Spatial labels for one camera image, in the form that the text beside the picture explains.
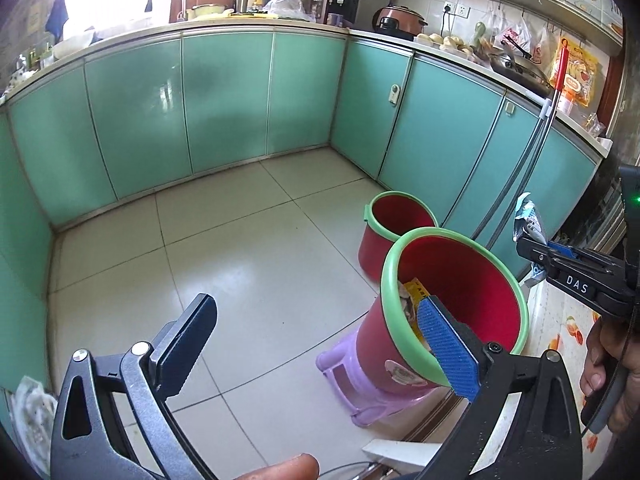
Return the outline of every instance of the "wall outlet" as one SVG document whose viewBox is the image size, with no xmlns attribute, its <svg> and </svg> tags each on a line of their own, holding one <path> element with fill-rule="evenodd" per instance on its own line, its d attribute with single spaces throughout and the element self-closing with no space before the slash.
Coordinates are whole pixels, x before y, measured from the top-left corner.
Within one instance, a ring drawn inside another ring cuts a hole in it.
<svg viewBox="0 0 640 480">
<path fill-rule="evenodd" d="M 461 18 L 469 17 L 469 8 L 466 5 L 456 5 L 456 16 L 460 16 Z"/>
</svg>

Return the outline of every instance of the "yellow package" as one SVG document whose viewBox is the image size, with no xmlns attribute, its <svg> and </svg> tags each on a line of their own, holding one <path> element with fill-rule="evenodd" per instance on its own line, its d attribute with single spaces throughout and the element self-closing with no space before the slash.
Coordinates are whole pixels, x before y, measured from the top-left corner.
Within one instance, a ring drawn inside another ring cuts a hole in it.
<svg viewBox="0 0 640 480">
<path fill-rule="evenodd" d="M 556 84 L 563 42 L 566 42 L 567 49 L 569 50 L 569 61 L 566 66 L 564 85 L 575 93 L 576 102 L 582 106 L 589 106 L 596 89 L 595 83 L 598 73 L 598 60 L 566 36 L 560 38 L 558 43 L 549 82 L 552 86 Z"/>
<path fill-rule="evenodd" d="M 402 286 L 404 287 L 404 291 L 402 288 L 400 288 L 399 291 L 401 303 L 404 307 L 404 315 L 411 326 L 411 330 L 414 331 L 415 336 L 427 350 L 431 351 L 431 348 L 422 336 L 422 332 L 420 332 L 420 329 L 418 328 L 417 319 L 418 304 L 429 295 L 429 291 L 422 283 L 420 283 L 418 278 L 414 278 L 410 282 L 403 283 Z"/>
</svg>

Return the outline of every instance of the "bucket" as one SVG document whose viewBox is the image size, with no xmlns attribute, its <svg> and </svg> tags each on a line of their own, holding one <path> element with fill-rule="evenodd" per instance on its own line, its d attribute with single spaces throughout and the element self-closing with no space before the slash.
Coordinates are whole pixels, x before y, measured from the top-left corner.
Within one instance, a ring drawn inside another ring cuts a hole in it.
<svg viewBox="0 0 640 480">
<path fill-rule="evenodd" d="M 364 206 L 367 223 L 358 250 L 358 261 L 367 277 L 380 282 L 386 254 L 399 237 L 418 227 L 438 227 L 424 202 L 400 191 L 380 193 Z"/>
<path fill-rule="evenodd" d="M 436 358 L 407 321 L 398 280 L 418 278 L 450 313 L 483 343 L 495 341 L 519 354 L 529 331 L 529 311 L 518 282 L 493 254 L 469 238 L 441 228 L 403 235 L 385 260 L 380 295 L 365 316 L 356 340 L 360 367 L 381 390 L 449 386 Z"/>
</svg>

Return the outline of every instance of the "purple plastic stool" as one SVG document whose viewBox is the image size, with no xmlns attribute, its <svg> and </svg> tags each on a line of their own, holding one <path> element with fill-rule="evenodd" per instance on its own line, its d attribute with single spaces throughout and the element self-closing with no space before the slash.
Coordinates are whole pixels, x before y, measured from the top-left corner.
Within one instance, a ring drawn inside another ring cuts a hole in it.
<svg viewBox="0 0 640 480">
<path fill-rule="evenodd" d="M 390 394 L 376 388 L 364 374 L 356 354 L 358 330 L 349 334 L 331 350 L 316 358 L 316 366 L 328 379 L 340 401 L 351 413 L 351 421 L 361 428 L 380 418 L 417 404 L 429 395 L 424 388 L 411 396 Z"/>
</svg>

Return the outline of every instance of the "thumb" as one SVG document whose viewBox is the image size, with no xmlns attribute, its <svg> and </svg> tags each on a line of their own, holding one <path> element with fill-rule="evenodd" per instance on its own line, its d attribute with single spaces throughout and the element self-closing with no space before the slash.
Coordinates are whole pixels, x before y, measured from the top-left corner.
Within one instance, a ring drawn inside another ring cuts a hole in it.
<svg viewBox="0 0 640 480">
<path fill-rule="evenodd" d="M 237 480 L 317 480 L 319 473 L 318 460 L 302 454 L 286 462 L 251 471 Z"/>
</svg>

